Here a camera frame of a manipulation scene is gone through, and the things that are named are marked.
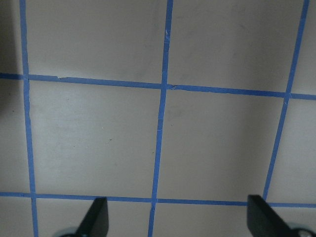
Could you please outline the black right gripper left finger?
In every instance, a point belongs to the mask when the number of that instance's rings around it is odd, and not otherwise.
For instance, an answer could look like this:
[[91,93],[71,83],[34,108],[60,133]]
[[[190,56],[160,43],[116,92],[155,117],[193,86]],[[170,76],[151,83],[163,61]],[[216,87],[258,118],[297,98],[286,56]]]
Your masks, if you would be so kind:
[[75,232],[76,237],[106,237],[109,214],[106,197],[96,198]]

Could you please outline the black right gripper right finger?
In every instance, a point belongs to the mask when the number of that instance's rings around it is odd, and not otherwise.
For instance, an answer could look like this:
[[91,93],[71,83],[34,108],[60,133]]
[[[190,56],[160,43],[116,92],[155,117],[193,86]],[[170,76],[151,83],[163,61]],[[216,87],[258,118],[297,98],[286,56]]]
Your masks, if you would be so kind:
[[247,227],[253,237],[298,237],[259,195],[247,197]]

